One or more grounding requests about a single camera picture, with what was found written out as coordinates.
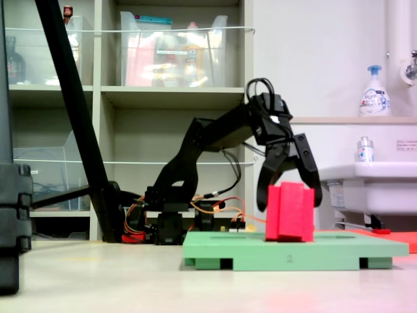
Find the shelf board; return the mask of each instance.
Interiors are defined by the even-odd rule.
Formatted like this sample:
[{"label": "shelf board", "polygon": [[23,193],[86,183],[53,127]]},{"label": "shelf board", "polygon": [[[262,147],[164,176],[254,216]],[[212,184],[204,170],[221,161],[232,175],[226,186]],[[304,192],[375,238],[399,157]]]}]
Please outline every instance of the shelf board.
[{"label": "shelf board", "polygon": [[237,7],[239,0],[116,0],[118,5],[165,7]]},{"label": "shelf board", "polygon": [[31,217],[90,217],[90,211],[31,211]]},{"label": "shelf board", "polygon": [[291,124],[301,125],[336,125],[336,124],[391,124],[417,125],[417,117],[374,116],[374,117],[294,117]]},{"label": "shelf board", "polygon": [[[183,218],[194,218],[194,212],[181,212]],[[220,212],[214,214],[214,218],[233,218],[238,212]],[[159,212],[147,212],[147,218],[157,218]]]},{"label": "shelf board", "polygon": [[116,108],[130,109],[230,110],[244,96],[239,87],[102,86],[101,91]]},{"label": "shelf board", "polygon": [[[64,108],[60,86],[9,85],[13,108]],[[83,86],[87,106],[93,107],[93,87]]]}]

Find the red mat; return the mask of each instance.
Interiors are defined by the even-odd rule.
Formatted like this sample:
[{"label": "red mat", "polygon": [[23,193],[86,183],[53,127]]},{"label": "red mat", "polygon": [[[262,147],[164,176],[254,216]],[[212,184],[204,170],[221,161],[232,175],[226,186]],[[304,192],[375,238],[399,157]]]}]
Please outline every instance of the red mat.
[{"label": "red mat", "polygon": [[410,247],[410,253],[417,253],[417,231],[395,232],[395,233],[392,232],[388,235],[371,233],[370,231],[366,231],[366,230],[348,230],[348,231],[353,231],[354,233],[361,233],[363,235],[368,235],[372,237],[398,241],[400,243],[408,243]]}]

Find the green board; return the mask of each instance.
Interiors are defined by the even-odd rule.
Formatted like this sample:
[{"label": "green board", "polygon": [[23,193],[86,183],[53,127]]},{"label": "green board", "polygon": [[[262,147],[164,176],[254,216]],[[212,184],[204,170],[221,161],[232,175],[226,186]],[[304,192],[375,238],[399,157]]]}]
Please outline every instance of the green board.
[{"label": "green board", "polygon": [[265,242],[264,233],[190,231],[182,246],[185,266],[235,271],[390,269],[409,247],[359,233],[324,231],[313,243]]}]

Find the white sink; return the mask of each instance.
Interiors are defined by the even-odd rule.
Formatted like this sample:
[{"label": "white sink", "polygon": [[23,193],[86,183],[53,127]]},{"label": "white sink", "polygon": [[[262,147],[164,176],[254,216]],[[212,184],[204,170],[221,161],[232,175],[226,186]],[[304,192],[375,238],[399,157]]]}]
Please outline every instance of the white sink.
[{"label": "white sink", "polygon": [[319,174],[337,210],[417,215],[417,162],[356,162]]}]

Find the white floor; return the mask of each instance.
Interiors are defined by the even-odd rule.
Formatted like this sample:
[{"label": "white floor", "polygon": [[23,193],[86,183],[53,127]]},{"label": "white floor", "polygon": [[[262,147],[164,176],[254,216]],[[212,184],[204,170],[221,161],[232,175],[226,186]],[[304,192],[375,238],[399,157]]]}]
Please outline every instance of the white floor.
[{"label": "white floor", "polygon": [[417,255],[392,270],[184,269],[180,246],[35,242],[1,313],[417,312]]}]

